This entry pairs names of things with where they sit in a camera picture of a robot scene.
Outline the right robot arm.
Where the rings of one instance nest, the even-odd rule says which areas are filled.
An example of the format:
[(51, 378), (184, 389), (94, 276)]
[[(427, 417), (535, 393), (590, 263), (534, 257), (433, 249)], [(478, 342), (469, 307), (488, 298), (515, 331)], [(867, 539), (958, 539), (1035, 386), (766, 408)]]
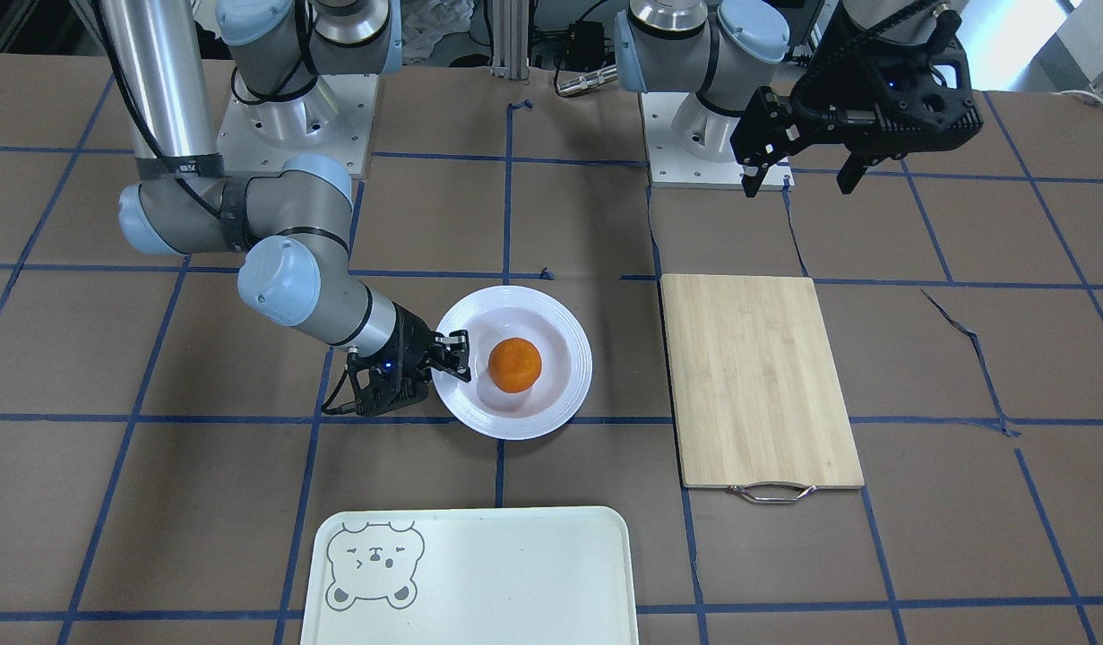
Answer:
[(125, 109), (138, 183), (118, 198), (126, 241), (146, 254), (236, 252), (247, 307), (345, 355), (354, 400), (322, 412), (379, 416), (422, 401), (433, 373), (463, 383), (465, 330), (433, 331), (349, 273), (353, 179), (308, 150), (338, 132), (331, 73), (386, 73), (401, 62), (396, 1), (219, 1), (219, 36), (240, 105), (301, 109), (304, 132), (280, 136), (293, 158), (268, 176), (232, 176), (212, 131), (194, 11), (186, 1), (87, 1)]

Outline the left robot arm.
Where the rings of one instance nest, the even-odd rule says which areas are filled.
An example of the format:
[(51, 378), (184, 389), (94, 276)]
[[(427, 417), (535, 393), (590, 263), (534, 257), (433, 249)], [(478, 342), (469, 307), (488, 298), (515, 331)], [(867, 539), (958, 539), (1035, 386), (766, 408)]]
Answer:
[(615, 17), (622, 89), (681, 93), (682, 150), (731, 168), (753, 197), (782, 159), (816, 144), (849, 152), (850, 194), (871, 166), (959, 150), (984, 118), (959, 41), (963, 1), (840, 1), (804, 74), (771, 86), (791, 26), (764, 1), (633, 1)]

